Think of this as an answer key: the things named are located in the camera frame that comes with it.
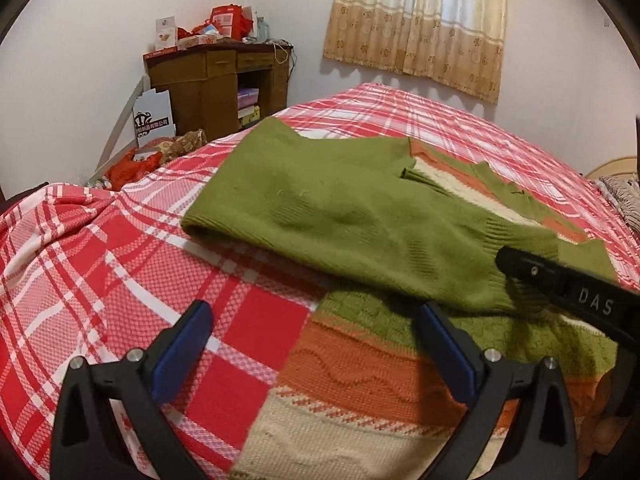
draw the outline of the blue gripper pad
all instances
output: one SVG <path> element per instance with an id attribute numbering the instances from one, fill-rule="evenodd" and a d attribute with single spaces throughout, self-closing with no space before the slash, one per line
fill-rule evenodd
<path id="1" fill-rule="evenodd" d="M 420 345 L 437 366 L 453 398 L 468 407 L 473 406 L 484 373 L 479 359 L 480 349 L 469 334 L 455 328 L 434 303 L 420 307 L 416 329 Z"/>
<path id="2" fill-rule="evenodd" d="M 150 381 L 149 393 L 157 406 L 175 399 L 204 349 L 212 327 L 213 314 L 209 303 L 197 300 L 172 328 L 167 329 L 170 343 L 158 356 Z"/>

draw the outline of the bed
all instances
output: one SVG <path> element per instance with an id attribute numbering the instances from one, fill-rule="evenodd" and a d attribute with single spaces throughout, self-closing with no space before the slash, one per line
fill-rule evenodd
<path id="1" fill-rule="evenodd" d="M 306 137 L 411 136 L 464 161 L 486 160 L 604 240 L 620 282 L 638 288 L 638 241 L 596 187 L 494 124 L 380 84 L 278 116 Z M 106 362 L 145 348 L 195 298 L 212 304 L 214 331 L 187 386 L 163 411 L 207 475 L 228 478 L 305 321 L 332 286 L 266 251 L 234 242 L 205 248 L 182 232 L 180 218 L 245 134 L 212 142 L 118 194 L 47 186 L 0 219 L 0 430 L 36 478 L 49 477 L 69 360 Z M 126 414 L 114 410 L 149 474 Z"/>

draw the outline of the purple box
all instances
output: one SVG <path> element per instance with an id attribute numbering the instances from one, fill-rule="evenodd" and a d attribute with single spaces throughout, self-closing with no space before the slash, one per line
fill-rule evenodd
<path id="1" fill-rule="evenodd" d="M 258 104 L 260 90 L 257 88 L 243 88 L 238 90 L 238 110 Z"/>

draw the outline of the curtain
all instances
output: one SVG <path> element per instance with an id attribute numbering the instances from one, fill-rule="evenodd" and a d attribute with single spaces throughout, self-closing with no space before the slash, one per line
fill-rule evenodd
<path id="1" fill-rule="evenodd" d="M 334 0 L 324 56 L 500 93 L 506 0 Z"/>

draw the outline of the white wall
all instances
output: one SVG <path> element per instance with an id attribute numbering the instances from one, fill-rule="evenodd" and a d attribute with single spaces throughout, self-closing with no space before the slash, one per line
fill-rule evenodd
<path id="1" fill-rule="evenodd" d="M 640 70 L 596 0 L 508 0 L 500 101 L 322 58 L 332 0 L 252 0 L 296 47 L 289 104 L 379 81 L 486 117 L 581 172 L 636 152 Z"/>
<path id="2" fill-rule="evenodd" d="M 0 186 L 81 183 L 144 73 L 155 19 L 241 0 L 31 0 L 0 45 Z"/>

